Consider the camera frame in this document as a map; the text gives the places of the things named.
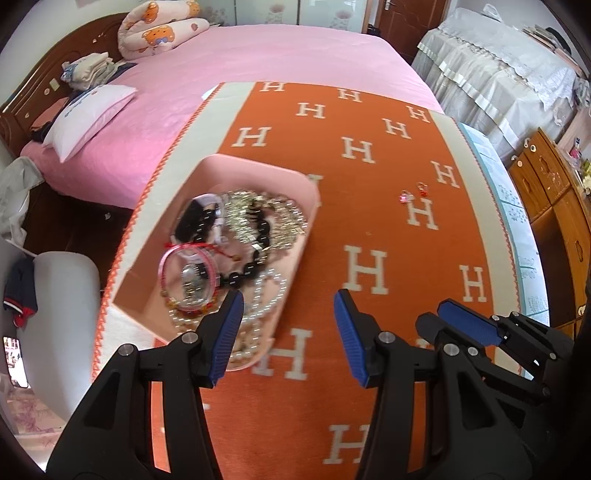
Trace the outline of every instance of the wall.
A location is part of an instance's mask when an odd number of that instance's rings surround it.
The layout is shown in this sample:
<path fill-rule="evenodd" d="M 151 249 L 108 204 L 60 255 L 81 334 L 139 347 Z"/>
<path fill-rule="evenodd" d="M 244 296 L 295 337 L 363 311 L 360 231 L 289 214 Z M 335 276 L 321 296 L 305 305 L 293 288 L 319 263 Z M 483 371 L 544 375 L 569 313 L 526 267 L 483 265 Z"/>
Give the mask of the wall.
<path fill-rule="evenodd" d="M 143 3 L 143 0 L 89 1 L 40 0 L 31 8 L 0 52 L 0 104 L 12 95 L 47 50 L 65 35 L 95 18 L 127 12 Z"/>
<path fill-rule="evenodd" d="M 541 0 L 451 0 L 451 3 L 456 3 L 457 7 L 467 8 L 475 12 L 482 12 L 482 8 L 486 4 L 494 5 L 503 21 L 512 27 L 523 28 L 539 25 L 543 28 L 554 28 L 568 42 L 573 52 L 573 58 L 583 70 L 587 71 L 581 55 L 576 51 L 564 28 Z"/>

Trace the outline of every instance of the bracelet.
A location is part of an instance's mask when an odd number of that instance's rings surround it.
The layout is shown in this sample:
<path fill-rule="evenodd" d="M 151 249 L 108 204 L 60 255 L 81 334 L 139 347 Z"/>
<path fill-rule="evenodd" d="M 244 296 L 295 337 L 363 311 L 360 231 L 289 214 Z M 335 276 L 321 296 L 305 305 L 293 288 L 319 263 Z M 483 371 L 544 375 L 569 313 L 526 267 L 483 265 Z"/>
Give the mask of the bracelet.
<path fill-rule="evenodd" d="M 171 309 L 178 310 L 183 313 L 189 313 L 194 315 L 199 315 L 203 313 L 204 309 L 210 309 L 213 305 L 213 299 L 217 298 L 217 291 L 219 289 L 219 274 L 217 272 L 217 268 L 215 265 L 215 261 L 211 254 L 207 251 L 208 248 L 213 248 L 212 245 L 209 244 L 180 244 L 175 245 L 172 248 L 169 248 L 162 259 L 160 259 L 160 264 L 158 265 L 158 278 L 160 279 L 160 293 L 165 298 L 167 306 Z M 175 253 L 184 253 L 184 250 L 192 250 L 191 254 L 184 254 L 183 257 L 185 260 L 193 260 L 194 257 L 198 257 L 201 260 L 202 265 L 207 272 L 207 280 L 209 281 L 209 295 L 203 299 L 202 301 L 198 301 L 196 304 L 187 304 L 185 300 L 177 300 L 173 296 L 171 296 L 168 292 L 168 288 L 166 286 L 166 266 L 170 258 L 172 258 L 173 254 Z M 187 275 L 189 272 L 188 270 L 191 269 L 191 264 L 185 265 L 183 267 L 183 273 Z M 195 273 L 199 274 L 198 267 L 195 266 Z"/>

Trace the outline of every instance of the pink tray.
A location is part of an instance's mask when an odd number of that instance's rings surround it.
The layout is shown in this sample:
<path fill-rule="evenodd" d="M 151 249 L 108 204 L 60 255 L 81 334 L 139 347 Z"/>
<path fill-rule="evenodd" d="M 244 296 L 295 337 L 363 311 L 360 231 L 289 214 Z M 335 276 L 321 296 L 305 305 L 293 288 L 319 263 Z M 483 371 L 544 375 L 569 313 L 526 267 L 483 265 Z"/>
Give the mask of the pink tray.
<path fill-rule="evenodd" d="M 271 257 L 271 260 L 277 260 L 272 261 L 268 267 L 275 268 L 288 280 L 286 295 L 283 302 L 280 302 L 267 317 L 261 319 L 263 333 L 258 352 L 247 363 L 228 366 L 228 370 L 240 370 L 258 362 L 271 349 L 275 328 L 304 252 L 320 201 L 318 188 L 305 175 L 228 155 L 215 154 L 204 158 L 179 188 L 160 217 L 135 263 L 126 273 L 113 303 L 161 341 L 168 343 L 173 340 L 178 335 L 178 330 L 168 316 L 168 308 L 160 295 L 157 278 L 158 262 L 164 253 L 164 245 L 170 241 L 170 234 L 178 221 L 179 213 L 191 198 L 203 193 L 223 193 L 230 190 L 254 190 L 285 195 L 298 203 L 308 221 L 306 234 L 300 236 L 290 250 L 283 255 L 274 254 Z M 230 253 L 249 251 L 248 248 L 244 249 L 243 245 L 235 242 L 230 246 Z M 241 289 L 246 303 L 252 298 L 254 288 L 251 284 L 252 282 L 248 282 L 248 285 Z M 268 302 L 277 289 L 278 287 L 268 280 L 265 283 L 262 304 Z"/>

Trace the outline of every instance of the earring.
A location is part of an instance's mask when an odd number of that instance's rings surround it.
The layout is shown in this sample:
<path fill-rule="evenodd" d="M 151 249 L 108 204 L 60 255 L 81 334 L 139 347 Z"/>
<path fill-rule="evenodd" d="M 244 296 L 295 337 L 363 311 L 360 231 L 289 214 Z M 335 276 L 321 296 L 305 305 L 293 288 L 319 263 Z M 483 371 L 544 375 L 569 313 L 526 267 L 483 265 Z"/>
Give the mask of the earring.
<path fill-rule="evenodd" d="M 418 182 L 417 188 L 420 192 L 421 197 L 426 198 L 427 196 L 429 196 L 428 187 L 426 183 L 423 183 L 422 181 Z"/>
<path fill-rule="evenodd" d="M 408 190 L 403 190 L 400 194 L 400 203 L 410 203 L 414 200 L 414 195 Z"/>

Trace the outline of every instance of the clothing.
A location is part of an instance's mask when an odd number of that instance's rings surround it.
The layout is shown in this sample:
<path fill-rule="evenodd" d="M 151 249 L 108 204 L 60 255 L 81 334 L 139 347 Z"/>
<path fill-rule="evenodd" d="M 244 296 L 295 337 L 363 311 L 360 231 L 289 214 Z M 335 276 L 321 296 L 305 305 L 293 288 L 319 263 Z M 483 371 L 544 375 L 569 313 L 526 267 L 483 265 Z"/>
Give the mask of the clothing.
<path fill-rule="evenodd" d="M 113 59 L 109 58 L 107 52 L 91 53 L 72 63 L 67 61 L 61 64 L 64 70 L 61 79 L 69 85 L 72 85 L 72 83 L 89 82 L 98 70 L 112 62 Z"/>
<path fill-rule="evenodd" d="M 12 311 L 17 328 L 25 326 L 27 319 L 37 313 L 35 294 L 35 267 L 31 257 L 14 264 L 4 287 L 4 310 Z"/>
<path fill-rule="evenodd" d="M 34 142 L 37 142 L 37 143 L 43 143 L 49 130 L 53 126 L 53 122 L 56 120 L 57 116 L 61 113 L 61 111 L 64 108 L 66 108 L 72 102 L 76 101 L 76 99 L 78 99 L 80 96 L 84 95 L 86 92 L 92 90 L 95 86 L 105 85 L 109 82 L 112 82 L 119 75 L 121 75 L 123 72 L 126 72 L 131 67 L 135 67 L 136 65 L 137 65 L 137 63 L 134 63 L 132 61 L 121 60 L 121 61 L 113 64 L 113 66 L 116 66 L 116 69 L 114 71 L 112 71 L 109 75 L 107 75 L 107 78 L 103 83 L 100 83 L 102 81 L 101 77 L 95 77 L 94 82 L 96 83 L 96 85 L 94 85 L 93 87 L 86 89 L 86 90 L 74 89 L 74 91 L 68 97 L 68 101 L 64 104 L 64 106 L 60 109 L 60 111 L 57 113 L 57 115 L 53 118 L 53 120 L 51 122 L 46 122 L 42 127 L 38 128 L 36 130 L 31 130 L 31 140 L 33 140 Z"/>

